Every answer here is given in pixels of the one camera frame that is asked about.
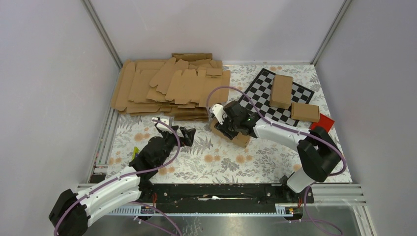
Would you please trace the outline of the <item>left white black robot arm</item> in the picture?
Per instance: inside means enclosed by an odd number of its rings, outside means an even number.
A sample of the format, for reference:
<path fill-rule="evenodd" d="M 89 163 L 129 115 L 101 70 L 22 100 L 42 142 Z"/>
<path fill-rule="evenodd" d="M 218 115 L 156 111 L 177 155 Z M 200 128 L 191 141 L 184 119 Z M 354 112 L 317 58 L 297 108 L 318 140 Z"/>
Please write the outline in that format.
<path fill-rule="evenodd" d="M 160 136 L 150 138 L 129 165 L 114 177 L 78 192 L 67 189 L 59 195 L 48 216 L 55 236 L 82 236 L 88 227 L 112 210 L 137 199 L 140 202 L 151 199 L 153 190 L 144 183 L 170 164 L 167 158 L 173 149 L 192 146 L 196 133 L 194 128 L 161 123 L 155 128 Z"/>

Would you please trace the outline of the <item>brown cardboard box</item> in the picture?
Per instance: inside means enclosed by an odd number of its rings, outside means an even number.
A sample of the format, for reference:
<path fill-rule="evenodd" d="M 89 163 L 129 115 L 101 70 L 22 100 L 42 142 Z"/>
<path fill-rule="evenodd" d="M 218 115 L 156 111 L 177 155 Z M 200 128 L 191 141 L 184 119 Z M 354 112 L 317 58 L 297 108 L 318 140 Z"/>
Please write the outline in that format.
<path fill-rule="evenodd" d="M 216 118 L 214 118 L 210 123 L 211 132 L 220 137 L 221 139 L 233 143 L 241 148 L 246 148 L 250 142 L 251 137 L 242 135 L 241 133 L 238 133 L 233 139 L 229 139 L 226 135 L 224 135 L 221 131 L 219 131 L 217 128 L 215 128 L 215 125 L 218 124 L 218 121 Z"/>

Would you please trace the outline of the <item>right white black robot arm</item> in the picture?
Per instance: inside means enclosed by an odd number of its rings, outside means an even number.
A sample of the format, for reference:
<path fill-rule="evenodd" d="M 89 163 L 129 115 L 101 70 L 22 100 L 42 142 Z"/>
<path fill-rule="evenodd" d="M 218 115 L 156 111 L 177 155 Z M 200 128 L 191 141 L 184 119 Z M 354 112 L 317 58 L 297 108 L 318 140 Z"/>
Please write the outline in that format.
<path fill-rule="evenodd" d="M 282 189 L 284 200 L 290 203 L 299 199 L 307 186 L 324 182 L 342 162 L 340 150 L 320 126 L 304 129 L 275 122 L 237 101 L 226 106 L 215 104 L 210 112 L 217 119 L 215 128 L 230 140 L 242 134 L 273 141 L 298 153 L 301 168 L 290 175 Z"/>

